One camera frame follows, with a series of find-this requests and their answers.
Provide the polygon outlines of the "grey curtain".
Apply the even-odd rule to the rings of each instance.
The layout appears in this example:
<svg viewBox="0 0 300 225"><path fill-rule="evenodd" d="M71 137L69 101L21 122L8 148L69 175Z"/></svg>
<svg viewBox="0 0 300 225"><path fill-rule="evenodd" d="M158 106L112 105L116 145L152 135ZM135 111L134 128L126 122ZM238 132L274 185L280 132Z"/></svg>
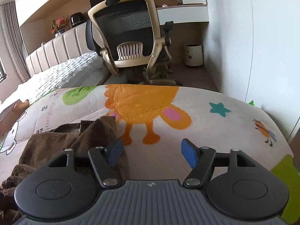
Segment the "grey curtain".
<svg viewBox="0 0 300 225"><path fill-rule="evenodd" d="M30 74L23 52L24 44L14 1L1 4L1 27L16 73L22 82L26 82L30 79Z"/></svg>

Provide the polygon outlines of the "white trash bin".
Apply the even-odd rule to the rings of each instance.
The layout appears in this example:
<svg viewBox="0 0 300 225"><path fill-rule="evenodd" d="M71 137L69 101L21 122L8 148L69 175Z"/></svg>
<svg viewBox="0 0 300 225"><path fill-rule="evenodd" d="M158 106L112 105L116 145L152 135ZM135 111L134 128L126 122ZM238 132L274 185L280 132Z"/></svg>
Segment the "white trash bin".
<svg viewBox="0 0 300 225"><path fill-rule="evenodd" d="M184 45L184 63L189 67L199 67L204 65L202 44Z"/></svg>

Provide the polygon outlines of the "white quilted mattress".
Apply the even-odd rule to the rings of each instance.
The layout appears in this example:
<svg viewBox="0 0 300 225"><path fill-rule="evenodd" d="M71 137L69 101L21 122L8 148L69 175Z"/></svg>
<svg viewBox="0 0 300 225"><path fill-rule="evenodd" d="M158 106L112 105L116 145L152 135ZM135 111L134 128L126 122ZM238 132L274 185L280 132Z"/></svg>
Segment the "white quilted mattress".
<svg viewBox="0 0 300 225"><path fill-rule="evenodd" d="M55 89L96 86L102 84L109 74L104 59L95 52L87 52L35 74L27 82L18 85L1 104L1 110L17 100L29 100L32 104Z"/></svg>

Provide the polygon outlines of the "red potted plant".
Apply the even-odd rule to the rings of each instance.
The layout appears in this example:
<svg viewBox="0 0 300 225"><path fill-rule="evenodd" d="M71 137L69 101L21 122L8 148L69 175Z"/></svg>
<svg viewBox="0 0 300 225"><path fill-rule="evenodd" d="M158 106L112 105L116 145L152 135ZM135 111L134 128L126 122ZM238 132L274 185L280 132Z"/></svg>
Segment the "red potted plant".
<svg viewBox="0 0 300 225"><path fill-rule="evenodd" d="M68 19L65 17L53 19L51 22L51 33L52 34L58 34L59 31L64 30L66 31L68 29Z"/></svg>

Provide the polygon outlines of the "black round pot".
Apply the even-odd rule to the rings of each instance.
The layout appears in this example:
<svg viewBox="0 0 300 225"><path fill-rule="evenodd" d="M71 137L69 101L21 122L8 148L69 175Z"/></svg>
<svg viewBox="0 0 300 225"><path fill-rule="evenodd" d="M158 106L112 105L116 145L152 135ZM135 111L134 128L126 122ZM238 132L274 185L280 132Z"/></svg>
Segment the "black round pot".
<svg viewBox="0 0 300 225"><path fill-rule="evenodd" d="M74 28L86 22L84 15L81 12L74 13L70 16L71 27Z"/></svg>

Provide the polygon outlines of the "brown corduroy dotted garment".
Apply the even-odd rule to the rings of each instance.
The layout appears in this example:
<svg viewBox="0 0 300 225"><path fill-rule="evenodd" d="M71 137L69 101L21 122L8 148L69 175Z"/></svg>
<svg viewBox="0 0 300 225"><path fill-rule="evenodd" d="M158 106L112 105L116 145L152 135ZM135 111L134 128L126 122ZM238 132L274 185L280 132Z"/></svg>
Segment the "brown corduroy dotted garment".
<svg viewBox="0 0 300 225"><path fill-rule="evenodd" d="M48 161L66 149L73 149L75 153L85 153L97 146L107 147L110 142L116 139L118 139L116 136L116 122L113 117L65 124L50 132L33 135L20 156L19 163L1 185L1 224L14 224L23 216L26 216L17 207L14 193L17 185L27 176L43 167ZM129 162L125 149L112 170L121 183L129 178ZM105 189L99 193L95 202L84 212L93 210L94 215L97 216L96 223L122 224L125 216L125 204L126 199L121 194L109 192ZM70 218L32 219L35 221L57 222Z"/></svg>

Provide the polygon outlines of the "pink cardboard box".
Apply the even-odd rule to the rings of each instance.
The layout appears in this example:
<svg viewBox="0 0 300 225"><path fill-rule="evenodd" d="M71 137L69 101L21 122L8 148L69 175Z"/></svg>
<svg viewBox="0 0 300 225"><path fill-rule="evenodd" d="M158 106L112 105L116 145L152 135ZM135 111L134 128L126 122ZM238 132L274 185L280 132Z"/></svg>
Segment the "pink cardboard box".
<svg viewBox="0 0 300 225"><path fill-rule="evenodd" d="M22 114L28 107L29 100L25 100L24 102L22 102L21 100L17 100L1 112L1 136L3 136L11 129L17 119L22 116Z"/></svg>

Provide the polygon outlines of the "cartoon printed play mat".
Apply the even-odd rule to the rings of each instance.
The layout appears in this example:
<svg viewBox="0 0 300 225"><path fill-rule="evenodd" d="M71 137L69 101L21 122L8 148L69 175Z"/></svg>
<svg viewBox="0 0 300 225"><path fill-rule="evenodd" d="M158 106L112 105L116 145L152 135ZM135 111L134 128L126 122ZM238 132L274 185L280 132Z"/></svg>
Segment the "cartoon printed play mat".
<svg viewBox="0 0 300 225"><path fill-rule="evenodd" d="M181 154L184 138L218 152L238 148L287 184L290 198L282 218L299 221L292 151L271 117L250 103L199 88L131 84L45 91L22 85L1 108L16 100L30 106L1 143L1 180L9 177L33 134L108 115L124 139L131 178L183 179L189 171Z"/></svg>

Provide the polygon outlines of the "beige padded headboard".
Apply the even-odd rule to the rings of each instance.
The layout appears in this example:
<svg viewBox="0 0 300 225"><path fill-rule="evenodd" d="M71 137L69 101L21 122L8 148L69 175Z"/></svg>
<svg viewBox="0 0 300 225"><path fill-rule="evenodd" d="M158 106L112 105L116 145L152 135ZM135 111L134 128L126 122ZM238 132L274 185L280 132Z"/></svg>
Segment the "beige padded headboard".
<svg viewBox="0 0 300 225"><path fill-rule="evenodd" d="M25 59L29 75L91 53L86 44L86 23L80 24L37 48Z"/></svg>

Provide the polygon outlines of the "window with black frame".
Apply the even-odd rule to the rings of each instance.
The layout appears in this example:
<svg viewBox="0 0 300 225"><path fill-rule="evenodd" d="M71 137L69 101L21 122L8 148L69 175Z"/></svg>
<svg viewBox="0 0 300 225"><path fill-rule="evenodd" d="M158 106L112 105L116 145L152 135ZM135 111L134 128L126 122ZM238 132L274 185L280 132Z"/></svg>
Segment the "window with black frame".
<svg viewBox="0 0 300 225"><path fill-rule="evenodd" d="M7 78L2 60L0 59L0 82L3 82Z"/></svg>

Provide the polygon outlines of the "beige mesh office chair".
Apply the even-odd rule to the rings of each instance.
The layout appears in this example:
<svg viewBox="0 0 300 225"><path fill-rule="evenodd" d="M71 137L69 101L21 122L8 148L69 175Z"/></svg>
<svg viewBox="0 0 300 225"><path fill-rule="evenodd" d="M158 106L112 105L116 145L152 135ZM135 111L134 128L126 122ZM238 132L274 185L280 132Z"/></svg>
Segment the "beige mesh office chair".
<svg viewBox="0 0 300 225"><path fill-rule="evenodd" d="M154 0L104 0L88 16L87 47L104 59L110 73L130 84L182 86L166 78L172 72L168 48L174 23L160 28Z"/></svg>

